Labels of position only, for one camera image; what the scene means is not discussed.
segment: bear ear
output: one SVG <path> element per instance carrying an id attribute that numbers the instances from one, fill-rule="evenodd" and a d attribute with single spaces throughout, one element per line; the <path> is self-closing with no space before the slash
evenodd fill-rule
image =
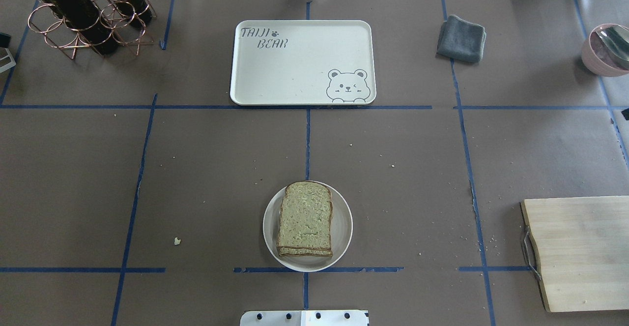
<path id="1" fill-rule="evenodd" d="M 367 72 L 362 70 L 362 69 L 357 69 L 354 72 L 355 75 L 358 75 L 359 77 L 361 77 L 362 79 L 366 79 L 367 78 Z"/>
<path id="2" fill-rule="evenodd" d="M 340 72 L 340 71 L 338 71 L 338 70 L 336 70 L 336 69 L 330 70 L 330 71 L 328 72 L 328 78 L 332 79 L 333 77 L 336 77 L 336 76 L 337 76 L 337 75 L 339 75 L 340 73 L 341 73 L 341 72 Z"/>

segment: wooden cutting board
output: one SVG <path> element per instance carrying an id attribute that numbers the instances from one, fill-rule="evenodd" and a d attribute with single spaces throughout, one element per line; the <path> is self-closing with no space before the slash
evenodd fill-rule
<path id="1" fill-rule="evenodd" d="M 629 309 L 629 196 L 525 199 L 549 312 Z"/>

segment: metal ladle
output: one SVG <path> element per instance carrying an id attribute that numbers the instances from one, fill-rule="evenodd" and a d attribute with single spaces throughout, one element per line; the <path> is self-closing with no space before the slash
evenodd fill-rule
<path id="1" fill-rule="evenodd" d="M 622 26 L 611 26 L 596 31 L 602 43 L 607 47 L 607 53 L 622 69 L 629 70 L 629 30 Z"/>

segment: metal handle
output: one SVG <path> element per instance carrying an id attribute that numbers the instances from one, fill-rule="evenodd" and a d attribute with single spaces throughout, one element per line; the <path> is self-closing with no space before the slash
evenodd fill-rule
<path id="1" fill-rule="evenodd" d="M 526 243 L 526 241 L 529 239 L 530 234 L 531 234 L 531 227 L 526 225 L 524 238 L 522 239 L 522 254 L 524 255 L 524 259 L 526 261 L 526 264 L 528 265 L 528 268 L 530 268 L 530 270 L 532 270 L 532 272 L 535 274 L 535 277 L 537 278 L 537 280 L 541 281 L 542 280 L 542 275 L 539 272 L 537 272 L 535 267 L 533 267 L 533 263 L 531 261 L 531 255 L 534 254 L 534 252 L 532 252 L 532 254 L 528 253 L 528 244 Z"/>

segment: white round plate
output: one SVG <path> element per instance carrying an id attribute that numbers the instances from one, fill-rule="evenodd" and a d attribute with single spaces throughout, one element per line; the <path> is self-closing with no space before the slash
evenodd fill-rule
<path id="1" fill-rule="evenodd" d="M 271 199 L 269 205 L 267 205 L 267 210 L 264 212 L 264 219 L 262 220 L 262 234 L 270 253 L 279 263 L 292 270 L 297 270 L 298 272 L 317 272 L 318 270 L 332 266 L 341 257 L 343 257 L 343 254 L 347 251 L 350 241 L 352 240 L 352 212 L 350 211 L 350 207 L 343 196 L 341 196 L 337 190 L 323 182 L 312 182 L 321 183 L 325 187 L 328 187 L 328 189 L 330 189 L 330 193 L 332 194 L 332 224 L 330 225 L 330 234 L 332 237 L 332 257 L 279 256 L 279 252 L 277 252 L 279 212 L 286 187 L 279 190 L 279 192 L 277 192 L 277 194 Z"/>

